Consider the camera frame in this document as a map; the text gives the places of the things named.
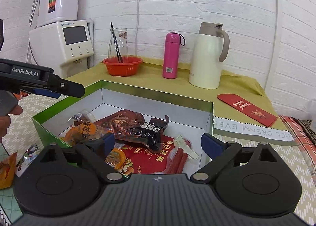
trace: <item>pink bottle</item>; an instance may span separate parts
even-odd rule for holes
[[[168,33],[166,35],[165,55],[163,58],[162,71],[162,76],[164,78],[177,78],[180,44],[182,46],[185,45],[185,39],[183,35],[178,33]]]

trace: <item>olive green cloth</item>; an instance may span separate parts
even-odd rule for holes
[[[254,78],[223,70],[219,87],[213,90],[195,87],[189,83],[188,79],[189,70],[185,69],[178,70],[178,77],[176,79],[165,79],[162,77],[162,67],[149,63],[141,64],[138,73],[130,77],[111,76],[107,72],[105,64],[99,63],[85,72],[68,78],[68,80],[81,83],[84,86],[88,86],[99,80],[106,80],[212,101],[214,102],[215,116],[261,126],[259,122],[217,99],[218,94],[234,93],[277,116],[269,98]],[[272,125],[272,128],[286,130],[280,118]]]

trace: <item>finger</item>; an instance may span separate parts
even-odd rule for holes
[[[19,105],[17,105],[15,108],[12,109],[10,114],[12,115],[20,115],[23,112],[23,108],[21,108]]]
[[[10,124],[11,124],[10,116],[6,115],[6,116],[0,117],[0,128],[2,129],[9,128]]]
[[[0,138],[4,137],[7,134],[7,129],[0,129]]]

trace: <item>white brick wall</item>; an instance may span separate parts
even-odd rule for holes
[[[4,21],[4,45],[0,58],[26,60],[32,3],[33,0],[0,0],[0,19]]]
[[[282,0],[280,55],[271,87],[279,114],[309,118],[316,98],[316,0]]]
[[[135,53],[137,0],[79,0],[79,19],[95,23],[94,62],[107,56],[109,26],[128,27],[129,52]],[[255,77],[264,85],[272,54],[275,0],[140,0],[138,54],[163,58],[169,31],[186,38],[181,62],[190,62],[201,22],[222,23],[231,39],[225,69]]]

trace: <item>beige handle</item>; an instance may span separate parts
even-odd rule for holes
[[[219,62],[223,62],[226,59],[227,54],[228,54],[229,35],[223,30],[217,30],[216,32],[219,33],[220,35],[222,35],[223,38],[224,38],[223,50],[222,50],[222,53],[221,53],[221,55],[219,56],[219,59],[218,59]]]

